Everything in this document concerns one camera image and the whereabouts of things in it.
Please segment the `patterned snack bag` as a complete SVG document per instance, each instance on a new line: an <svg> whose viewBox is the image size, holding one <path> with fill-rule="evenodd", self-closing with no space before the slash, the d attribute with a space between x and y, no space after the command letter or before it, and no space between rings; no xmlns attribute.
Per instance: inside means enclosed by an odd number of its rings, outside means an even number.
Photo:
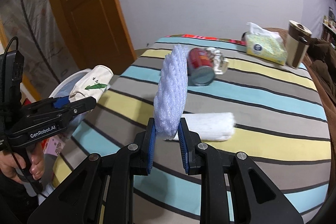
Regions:
<svg viewBox="0 0 336 224"><path fill-rule="evenodd" d="M229 60L223 56L221 51L214 47L206 48L209 59L213 64L215 75L223 75L229 67Z"/></svg>

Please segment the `red metal can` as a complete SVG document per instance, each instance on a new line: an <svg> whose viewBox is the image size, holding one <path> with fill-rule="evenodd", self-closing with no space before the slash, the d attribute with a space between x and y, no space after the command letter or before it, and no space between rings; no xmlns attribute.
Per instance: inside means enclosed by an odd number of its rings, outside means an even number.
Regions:
<svg viewBox="0 0 336 224"><path fill-rule="evenodd" d="M215 73L207 52L201 48L193 48L187 56L190 81L195 86L206 86L213 82Z"/></svg>

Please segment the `white foam net sleeve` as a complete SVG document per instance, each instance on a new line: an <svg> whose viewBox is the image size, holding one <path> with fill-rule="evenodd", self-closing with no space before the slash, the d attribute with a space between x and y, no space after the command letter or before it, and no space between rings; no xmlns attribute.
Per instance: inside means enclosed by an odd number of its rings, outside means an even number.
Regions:
<svg viewBox="0 0 336 224"><path fill-rule="evenodd" d="M173 46L171 53L165 56L154 97L154 121L157 136L172 140L185 109L188 76L187 57L183 46Z"/></svg>

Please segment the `cream canvas tote bag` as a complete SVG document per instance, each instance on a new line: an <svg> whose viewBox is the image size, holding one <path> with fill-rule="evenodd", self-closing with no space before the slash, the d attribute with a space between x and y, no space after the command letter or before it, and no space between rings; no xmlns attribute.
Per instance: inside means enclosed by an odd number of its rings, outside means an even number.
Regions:
<svg viewBox="0 0 336 224"><path fill-rule="evenodd" d="M93 97L98 102L103 93L109 89L113 75L110 68L104 65L95 66L74 85L69 94L69 101L75 102Z"/></svg>

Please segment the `cluttered shelf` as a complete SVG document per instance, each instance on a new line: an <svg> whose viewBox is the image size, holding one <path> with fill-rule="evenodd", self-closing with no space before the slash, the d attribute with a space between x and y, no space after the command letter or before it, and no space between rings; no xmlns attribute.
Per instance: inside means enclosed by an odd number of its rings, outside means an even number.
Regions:
<svg viewBox="0 0 336 224"><path fill-rule="evenodd" d="M328 15L323 17L321 39L331 44L333 48L336 46L336 28L335 14L332 7L329 7Z"/></svg>

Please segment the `white trash bin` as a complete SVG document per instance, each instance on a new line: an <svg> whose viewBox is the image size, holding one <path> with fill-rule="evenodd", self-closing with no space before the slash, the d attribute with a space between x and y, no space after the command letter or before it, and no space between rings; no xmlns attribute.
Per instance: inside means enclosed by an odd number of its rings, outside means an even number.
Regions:
<svg viewBox="0 0 336 224"><path fill-rule="evenodd" d="M57 98L57 97L65 97L68 96L71 90L74 88L75 84L82 79L87 73L89 73L91 69L84 69L82 71L78 71L64 81L62 81L58 86L54 89L54 91L50 94L50 98ZM80 122L85 118L88 112L80 114L76 116L71 122L68 128L76 128Z"/></svg>

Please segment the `striped bed sheet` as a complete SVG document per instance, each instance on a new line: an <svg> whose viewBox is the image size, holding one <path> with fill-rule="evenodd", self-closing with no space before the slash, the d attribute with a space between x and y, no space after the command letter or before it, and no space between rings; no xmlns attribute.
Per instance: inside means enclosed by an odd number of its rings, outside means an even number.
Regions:
<svg viewBox="0 0 336 224"><path fill-rule="evenodd" d="M310 221L331 186L330 130L317 84L305 65L259 59L234 40L177 35L155 42L112 78L96 108L77 125L55 162L53 185L90 153L115 153L146 127L164 58L177 44L215 50L225 59L222 74L210 84L189 84L183 110L189 129L221 152L249 155Z"/></svg>

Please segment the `brown cream handbag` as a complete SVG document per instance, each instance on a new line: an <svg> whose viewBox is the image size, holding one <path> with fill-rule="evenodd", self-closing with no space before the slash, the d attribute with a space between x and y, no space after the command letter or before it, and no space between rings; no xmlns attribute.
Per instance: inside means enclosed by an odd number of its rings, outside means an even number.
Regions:
<svg viewBox="0 0 336 224"><path fill-rule="evenodd" d="M286 63L290 67L299 67L309 47L311 35L311 31L301 23L289 21L285 48L288 53Z"/></svg>

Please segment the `red patterned mattress edge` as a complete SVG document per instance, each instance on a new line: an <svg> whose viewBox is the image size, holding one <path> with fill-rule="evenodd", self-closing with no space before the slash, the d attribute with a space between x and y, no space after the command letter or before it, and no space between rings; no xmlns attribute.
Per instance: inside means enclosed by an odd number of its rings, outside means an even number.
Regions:
<svg viewBox="0 0 336 224"><path fill-rule="evenodd" d="M201 40L211 40L211 41L221 41L221 42L228 42L233 43L241 46L246 46L246 42L242 40L234 40L234 39L223 39L223 38L216 38L212 36L198 36L192 34L179 34L179 35L169 35L166 36L167 38L189 38L189 39L201 39Z"/></svg>

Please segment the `yellow tissue pack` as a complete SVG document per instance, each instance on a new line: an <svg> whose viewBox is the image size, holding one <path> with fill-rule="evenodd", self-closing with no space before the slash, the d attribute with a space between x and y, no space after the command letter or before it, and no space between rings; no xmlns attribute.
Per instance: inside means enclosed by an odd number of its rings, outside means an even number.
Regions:
<svg viewBox="0 0 336 224"><path fill-rule="evenodd" d="M252 22L248 22L247 25L248 31L244 35L246 53L279 65L284 65L288 53L280 34L268 31Z"/></svg>

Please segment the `white tissue wad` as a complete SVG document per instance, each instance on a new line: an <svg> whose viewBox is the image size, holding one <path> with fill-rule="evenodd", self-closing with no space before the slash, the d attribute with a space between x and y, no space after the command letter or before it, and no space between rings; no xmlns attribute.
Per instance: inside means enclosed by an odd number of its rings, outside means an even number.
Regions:
<svg viewBox="0 0 336 224"><path fill-rule="evenodd" d="M201 140L226 141L235 133L236 121L232 113L183 114L182 118Z"/></svg>

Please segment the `brown blanket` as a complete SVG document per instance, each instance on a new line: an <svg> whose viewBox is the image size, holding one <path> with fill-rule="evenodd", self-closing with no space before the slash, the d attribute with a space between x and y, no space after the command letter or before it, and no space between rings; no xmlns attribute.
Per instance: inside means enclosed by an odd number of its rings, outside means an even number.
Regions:
<svg viewBox="0 0 336 224"><path fill-rule="evenodd" d="M247 147L259 162L287 165L315 165L335 159L335 58L332 47L321 42L321 49L304 56L294 69L259 58L240 55L238 69L246 70L235 81L248 85L244 101L215 101L215 108L231 106L238 122L249 132L257 132L270 148Z"/></svg>

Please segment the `orange wooden door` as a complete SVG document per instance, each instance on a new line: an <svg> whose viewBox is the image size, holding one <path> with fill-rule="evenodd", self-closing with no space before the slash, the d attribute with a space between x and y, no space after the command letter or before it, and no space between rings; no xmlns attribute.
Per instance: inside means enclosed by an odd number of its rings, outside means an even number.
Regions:
<svg viewBox="0 0 336 224"><path fill-rule="evenodd" d="M136 59L119 0L49 0L79 69L105 65L120 75Z"/></svg>

